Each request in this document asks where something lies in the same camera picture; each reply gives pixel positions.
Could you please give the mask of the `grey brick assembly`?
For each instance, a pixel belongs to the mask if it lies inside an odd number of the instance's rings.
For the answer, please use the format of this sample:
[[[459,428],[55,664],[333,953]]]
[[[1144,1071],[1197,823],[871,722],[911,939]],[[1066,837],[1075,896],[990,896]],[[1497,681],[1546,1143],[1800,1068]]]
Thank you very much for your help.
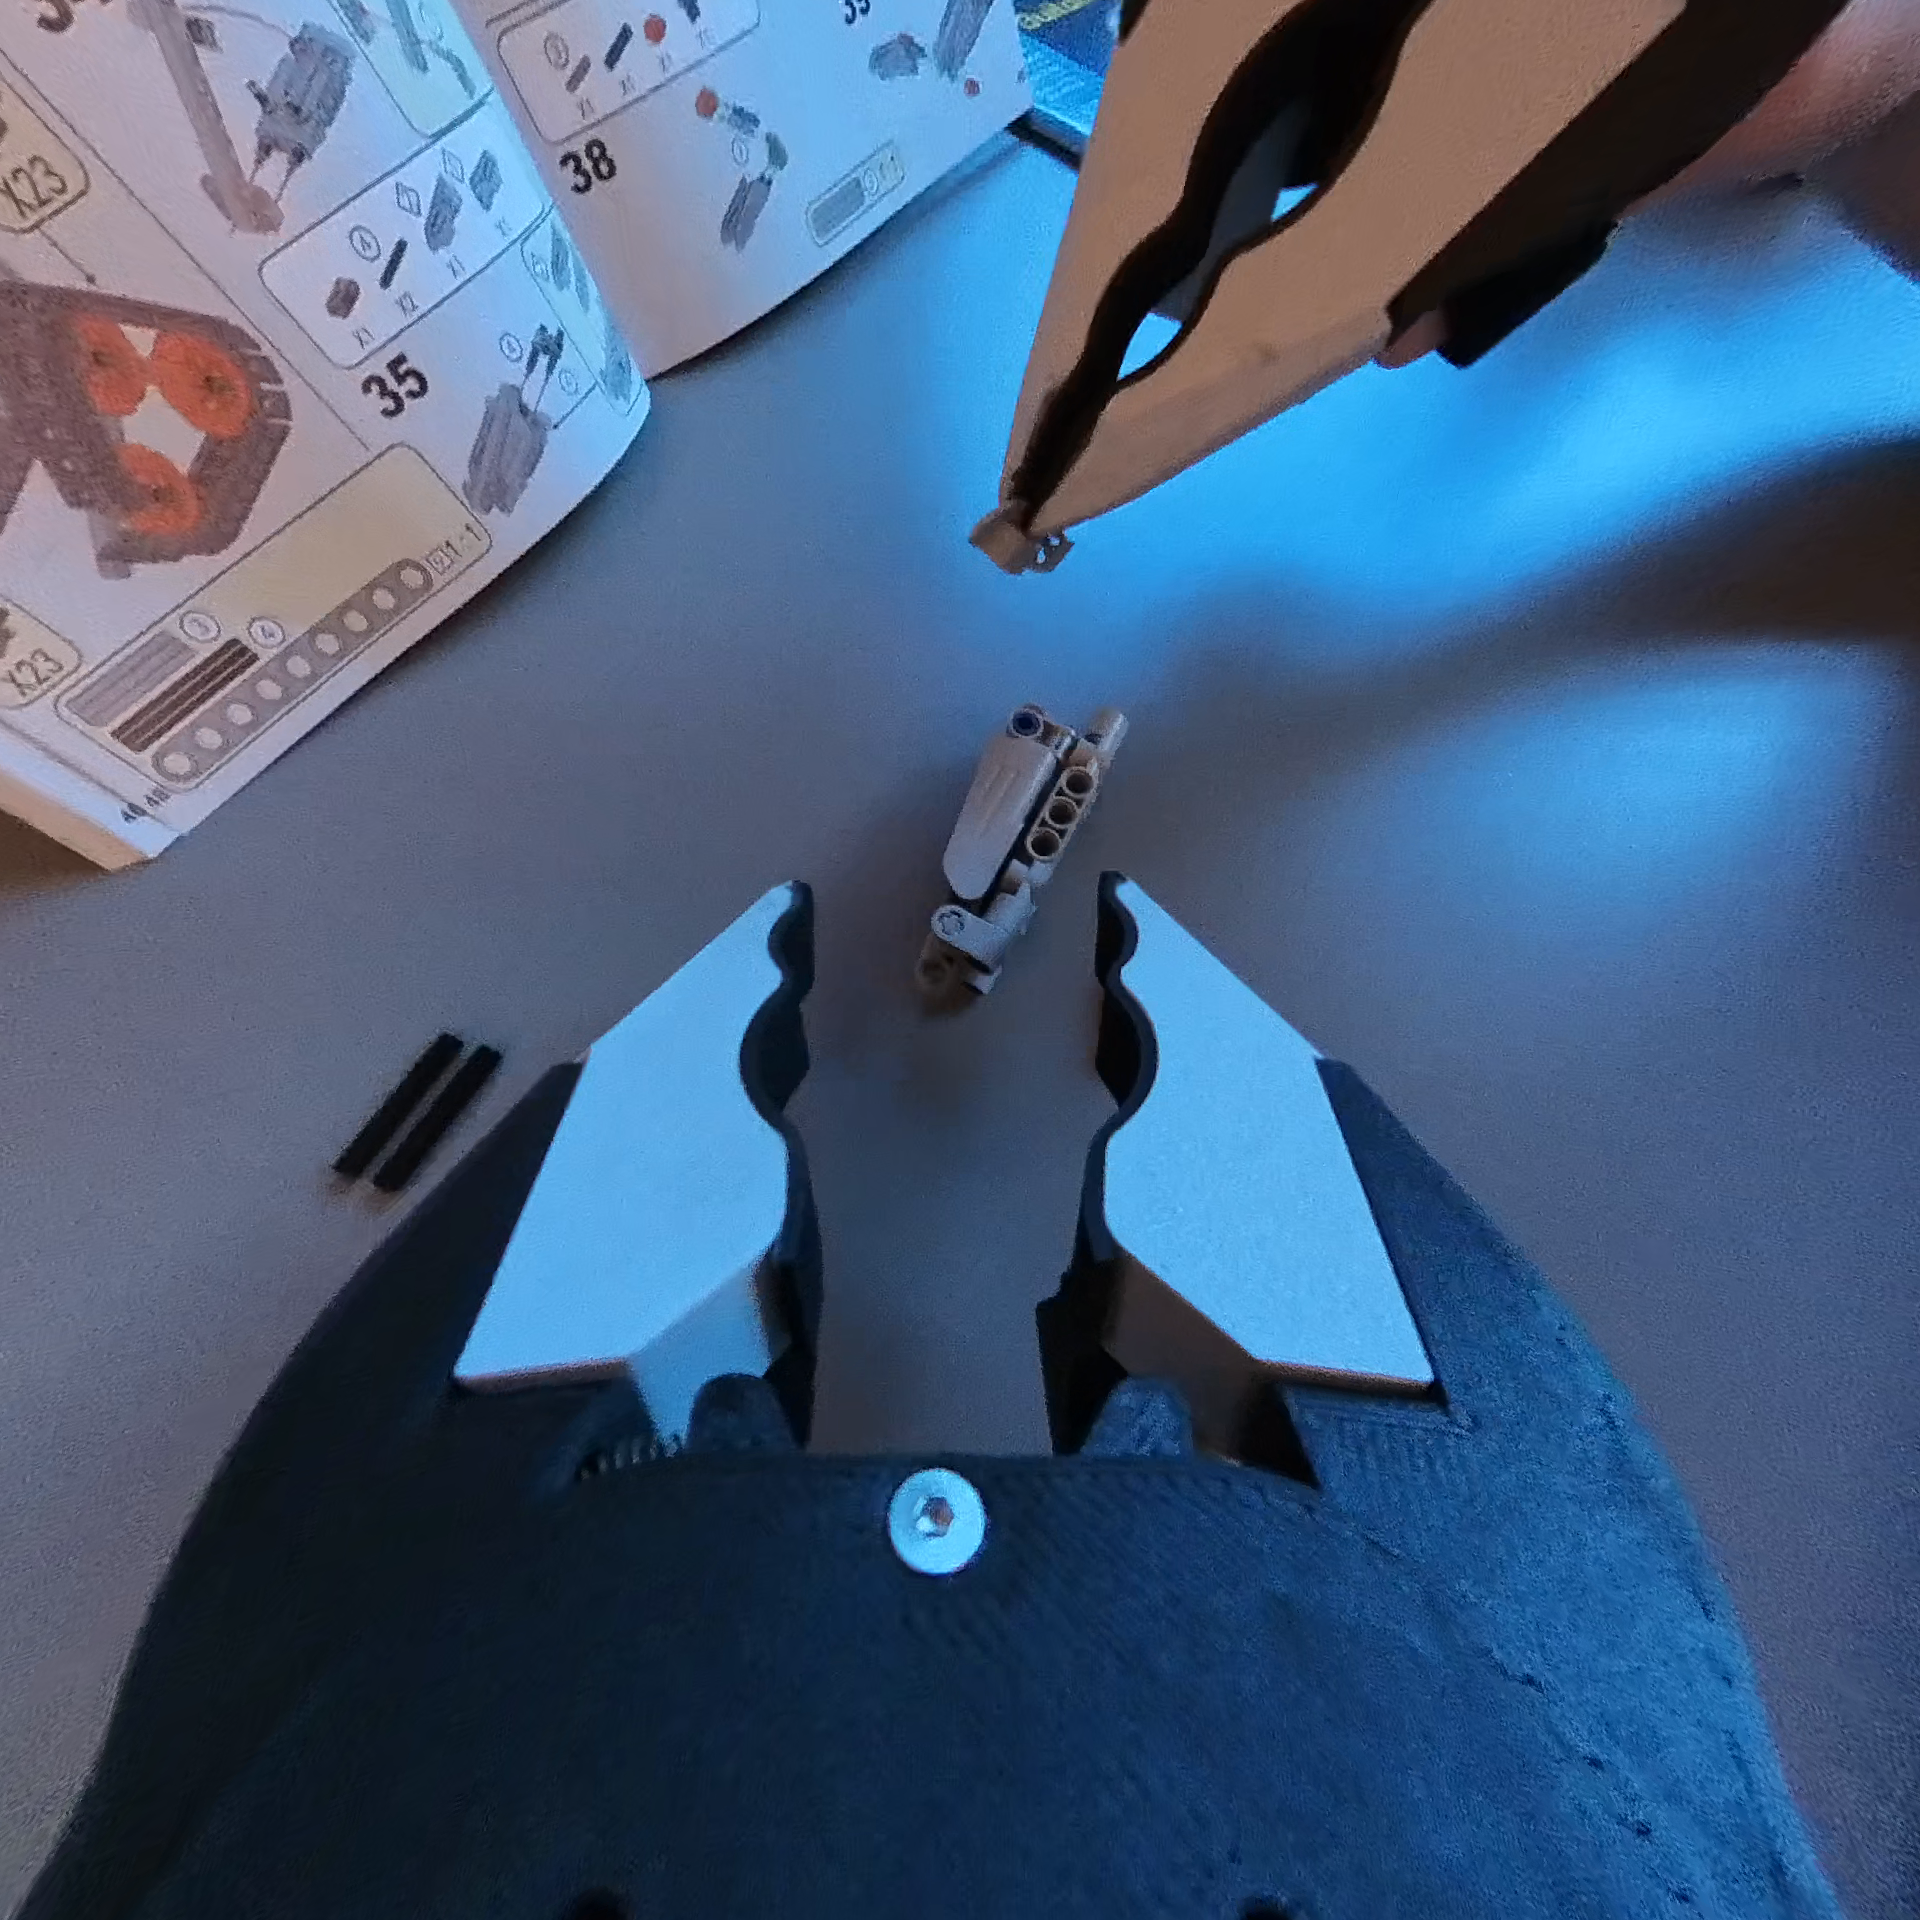
[[[946,837],[946,900],[930,915],[916,962],[930,1009],[993,992],[1124,735],[1128,717],[1111,707],[1071,728],[1028,704],[990,737]]]

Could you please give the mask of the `black axle rod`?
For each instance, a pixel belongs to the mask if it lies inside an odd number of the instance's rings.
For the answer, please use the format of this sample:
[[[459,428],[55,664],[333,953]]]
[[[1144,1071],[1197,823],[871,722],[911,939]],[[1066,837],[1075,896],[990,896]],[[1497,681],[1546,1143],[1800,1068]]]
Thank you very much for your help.
[[[396,1085],[381,1097],[366,1123],[350,1137],[333,1159],[333,1173],[342,1182],[359,1182],[370,1164],[391,1147],[399,1129],[415,1113],[425,1097],[439,1085],[445,1071],[461,1057],[464,1041],[452,1034],[439,1034],[402,1071]]]
[[[497,1047],[475,1044],[375,1167],[372,1189],[381,1193],[408,1189],[422,1164],[442,1147],[451,1129],[467,1113],[471,1103],[487,1087],[500,1065],[502,1054]]]

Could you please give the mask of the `white instruction booklet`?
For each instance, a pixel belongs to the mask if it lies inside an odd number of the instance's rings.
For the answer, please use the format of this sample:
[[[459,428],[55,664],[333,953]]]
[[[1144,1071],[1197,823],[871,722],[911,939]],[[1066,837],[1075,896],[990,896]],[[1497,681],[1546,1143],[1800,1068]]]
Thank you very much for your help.
[[[5,2],[2,811],[164,852],[1028,110],[1013,2]]]

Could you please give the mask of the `small grey connector piece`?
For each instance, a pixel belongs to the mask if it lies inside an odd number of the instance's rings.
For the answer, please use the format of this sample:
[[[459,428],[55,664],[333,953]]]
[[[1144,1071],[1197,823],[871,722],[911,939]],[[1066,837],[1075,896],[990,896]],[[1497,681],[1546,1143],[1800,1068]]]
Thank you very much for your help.
[[[1005,503],[972,524],[970,546],[1008,576],[1056,570],[1074,549],[1066,530],[1022,522],[1022,503]]]

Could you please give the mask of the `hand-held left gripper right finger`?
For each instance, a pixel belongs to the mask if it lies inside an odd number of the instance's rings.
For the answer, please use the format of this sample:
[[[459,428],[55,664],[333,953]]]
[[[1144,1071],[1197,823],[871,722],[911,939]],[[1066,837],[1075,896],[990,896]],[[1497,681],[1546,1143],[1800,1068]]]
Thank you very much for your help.
[[[1035,1309],[1052,1451],[1163,1383],[1201,1451],[1306,1459],[1292,1388],[1431,1404],[1434,1360],[1329,1093],[1329,1060],[1142,885],[1099,875],[1088,1146]]]

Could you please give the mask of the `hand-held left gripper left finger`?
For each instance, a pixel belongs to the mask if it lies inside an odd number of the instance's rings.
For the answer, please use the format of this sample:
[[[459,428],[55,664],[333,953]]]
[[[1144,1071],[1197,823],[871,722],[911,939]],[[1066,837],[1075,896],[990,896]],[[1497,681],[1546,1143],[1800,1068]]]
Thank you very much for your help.
[[[822,1276],[804,1143],[815,898],[767,889],[577,1061],[452,1365],[475,1393],[624,1380],[660,1444],[756,1377],[804,1447]]]

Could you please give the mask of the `person's right hand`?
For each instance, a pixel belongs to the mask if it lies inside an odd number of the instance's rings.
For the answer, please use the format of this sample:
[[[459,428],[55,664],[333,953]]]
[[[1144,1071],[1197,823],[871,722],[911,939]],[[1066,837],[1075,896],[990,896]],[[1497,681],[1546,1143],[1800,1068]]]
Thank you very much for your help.
[[[1642,203],[1800,180],[1916,278],[1916,6],[1846,2],[1780,85]]]

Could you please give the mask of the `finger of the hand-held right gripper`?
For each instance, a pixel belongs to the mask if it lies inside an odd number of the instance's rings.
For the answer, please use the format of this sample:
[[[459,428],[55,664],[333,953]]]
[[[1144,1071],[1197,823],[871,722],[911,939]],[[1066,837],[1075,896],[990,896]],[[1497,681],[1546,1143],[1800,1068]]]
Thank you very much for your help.
[[[1308,217],[1329,263],[1404,263],[1520,210],[1615,210],[1702,157],[1838,2],[1415,2],[1369,187]]]
[[[1082,151],[1002,467],[1002,520],[1097,520],[1374,359],[1409,263],[1308,236],[1411,2],[1140,2]]]

